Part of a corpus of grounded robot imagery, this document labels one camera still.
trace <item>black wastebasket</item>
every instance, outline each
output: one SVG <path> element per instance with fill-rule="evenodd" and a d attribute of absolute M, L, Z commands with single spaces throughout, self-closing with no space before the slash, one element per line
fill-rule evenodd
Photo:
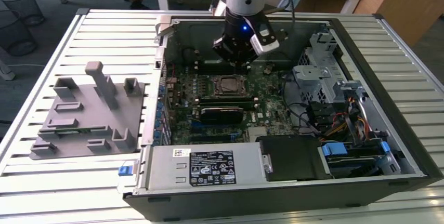
<path fill-rule="evenodd" d="M 20 13 L 25 25 L 39 25 L 44 21 L 36 0 L 0 0 L 11 10 Z"/>
<path fill-rule="evenodd" d="M 25 55 L 37 47 L 20 13 L 13 10 L 0 10 L 0 47 L 13 56 Z"/>

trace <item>power supply label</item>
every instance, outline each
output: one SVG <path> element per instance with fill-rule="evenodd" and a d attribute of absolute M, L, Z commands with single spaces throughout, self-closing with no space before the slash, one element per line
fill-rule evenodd
<path fill-rule="evenodd" d="M 236 184 L 235 158 L 231 150 L 189 154 L 189 184 L 193 187 Z"/>

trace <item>floor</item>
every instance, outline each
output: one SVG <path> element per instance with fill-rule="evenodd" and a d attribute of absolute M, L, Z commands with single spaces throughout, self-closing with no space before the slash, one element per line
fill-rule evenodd
<path fill-rule="evenodd" d="M 59 0 L 36 0 L 45 16 L 45 22 L 29 28 L 35 36 L 39 49 L 21 57 L 9 56 L 0 49 L 0 57 L 5 64 L 41 64 L 45 65 L 57 47 L 69 22 L 77 8 L 95 9 L 128 9 L 129 3 L 124 0 L 69 0 L 61 4 Z M 159 9 L 157 0 L 144 0 L 151 9 Z M 169 0 L 172 10 L 207 10 L 209 0 Z M 437 20 L 431 30 L 424 35 L 413 51 L 432 72 L 444 82 L 444 20 Z M 32 90 L 33 84 L 40 76 L 43 67 L 20 66 L 13 67 L 16 79 L 13 81 L 0 80 L 0 120 L 12 121 L 20 107 Z M 4 136 L 8 125 L 0 124 L 0 140 Z"/>

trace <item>red wire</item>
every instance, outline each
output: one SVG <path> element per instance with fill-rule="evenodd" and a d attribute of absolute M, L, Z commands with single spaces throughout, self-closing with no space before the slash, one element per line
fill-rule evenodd
<path fill-rule="evenodd" d="M 172 77 L 175 77 L 175 72 L 176 72 L 176 66 L 175 66 L 175 63 L 173 63 L 173 72 L 172 72 Z"/>
<path fill-rule="evenodd" d="M 347 114 L 347 112 L 339 112 L 335 117 L 333 117 L 333 124 L 332 124 L 332 127 L 335 126 L 335 122 L 336 122 L 336 118 L 340 116 L 340 115 L 344 115 Z"/>

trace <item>slotted metal surface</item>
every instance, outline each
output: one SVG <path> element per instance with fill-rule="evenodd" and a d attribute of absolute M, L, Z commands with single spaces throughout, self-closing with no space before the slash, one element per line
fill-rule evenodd
<path fill-rule="evenodd" d="M 92 83 L 84 75 L 84 65 L 88 61 L 101 61 L 104 73 L 111 74 L 116 83 L 136 77 L 149 84 L 157 52 L 155 24 L 161 14 L 208 15 L 192 11 L 91 10 L 87 16 L 75 17 L 0 145 L 0 223 L 149 223 L 125 204 L 116 190 L 116 170 L 125 161 L 136 160 L 139 153 L 39 161 L 31 160 L 28 154 L 53 102 L 56 94 L 51 86 L 59 77 L 69 76 L 77 84 Z M 340 19 L 435 162 L 444 169 L 441 85 L 384 21 L 356 15 L 300 16 Z M 345 65 L 352 70 L 347 57 Z M 153 89 L 147 85 L 147 93 Z M 365 207 L 184 223 L 324 223 L 325 220 L 328 223 L 443 223 L 443 206 L 444 181 L 440 181 L 415 192 L 391 195 Z"/>

